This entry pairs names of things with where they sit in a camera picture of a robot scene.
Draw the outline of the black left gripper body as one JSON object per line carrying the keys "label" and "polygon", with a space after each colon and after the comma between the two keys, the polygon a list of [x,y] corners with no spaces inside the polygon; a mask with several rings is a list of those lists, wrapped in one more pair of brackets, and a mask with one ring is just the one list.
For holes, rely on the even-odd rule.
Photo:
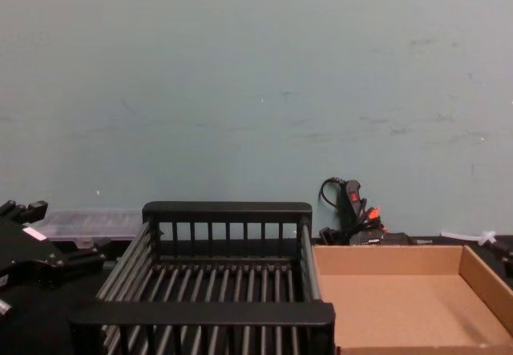
{"label": "black left gripper body", "polygon": [[30,220],[1,218],[1,289],[54,288],[63,282],[65,257]]}

